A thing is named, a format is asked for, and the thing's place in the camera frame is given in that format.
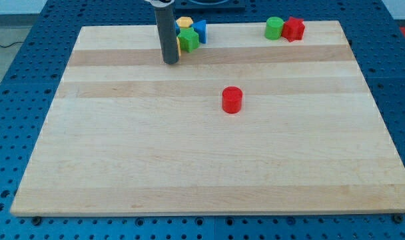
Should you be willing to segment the white rod mount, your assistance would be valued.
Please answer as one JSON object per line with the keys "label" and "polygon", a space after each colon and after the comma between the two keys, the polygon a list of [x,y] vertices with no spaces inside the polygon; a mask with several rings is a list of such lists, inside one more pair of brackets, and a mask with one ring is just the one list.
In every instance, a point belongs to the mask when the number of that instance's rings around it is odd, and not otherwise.
{"label": "white rod mount", "polygon": [[151,5],[171,5],[175,2],[175,0],[145,0],[149,2]]}

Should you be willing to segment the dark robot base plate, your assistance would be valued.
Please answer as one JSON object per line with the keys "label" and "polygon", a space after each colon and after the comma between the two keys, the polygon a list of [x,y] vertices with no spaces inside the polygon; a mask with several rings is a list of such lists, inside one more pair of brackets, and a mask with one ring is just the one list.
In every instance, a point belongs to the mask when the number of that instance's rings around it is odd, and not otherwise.
{"label": "dark robot base plate", "polygon": [[245,9],[245,0],[176,0],[177,10]]}

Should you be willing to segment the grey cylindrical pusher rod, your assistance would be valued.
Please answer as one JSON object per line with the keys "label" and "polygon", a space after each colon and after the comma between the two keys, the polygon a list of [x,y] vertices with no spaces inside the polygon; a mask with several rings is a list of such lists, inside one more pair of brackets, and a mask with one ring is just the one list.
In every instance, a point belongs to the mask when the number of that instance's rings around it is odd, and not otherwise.
{"label": "grey cylindrical pusher rod", "polygon": [[154,5],[163,61],[168,65],[173,65],[179,61],[173,7],[173,4]]}

